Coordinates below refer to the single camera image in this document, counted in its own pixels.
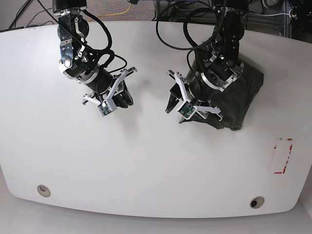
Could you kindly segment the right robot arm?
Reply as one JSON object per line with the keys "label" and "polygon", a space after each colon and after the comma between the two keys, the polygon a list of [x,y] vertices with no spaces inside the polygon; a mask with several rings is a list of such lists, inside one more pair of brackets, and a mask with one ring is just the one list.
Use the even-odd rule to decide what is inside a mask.
{"label": "right robot arm", "polygon": [[[83,18],[86,15],[96,21],[107,37],[103,49],[95,49],[87,44],[89,24]],[[112,48],[112,36],[105,24],[87,11],[84,0],[55,0],[50,17],[58,25],[60,39],[60,70],[69,79],[86,85],[92,92],[83,96],[83,104],[94,103],[102,114],[106,115],[117,108],[128,108],[134,101],[126,86],[125,78],[136,72],[136,68],[123,66],[114,71],[107,71],[108,65],[118,58]]]}

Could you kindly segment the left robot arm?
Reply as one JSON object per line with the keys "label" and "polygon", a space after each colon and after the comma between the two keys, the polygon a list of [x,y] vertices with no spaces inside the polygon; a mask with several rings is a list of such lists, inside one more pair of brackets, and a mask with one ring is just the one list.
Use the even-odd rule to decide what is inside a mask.
{"label": "left robot arm", "polygon": [[[188,63],[190,74],[183,77],[169,70],[167,74],[175,80],[166,112],[173,109],[181,115],[181,122],[207,121],[215,116],[218,122],[227,111],[212,104],[217,93],[223,93],[242,75],[244,63],[238,58],[239,41],[244,35],[241,19],[249,12],[246,0],[214,0],[212,4],[190,11],[183,22],[183,34],[190,44],[185,48],[193,52],[195,59]],[[212,13],[216,25],[212,35],[203,43],[196,43],[188,25],[194,17]]]}

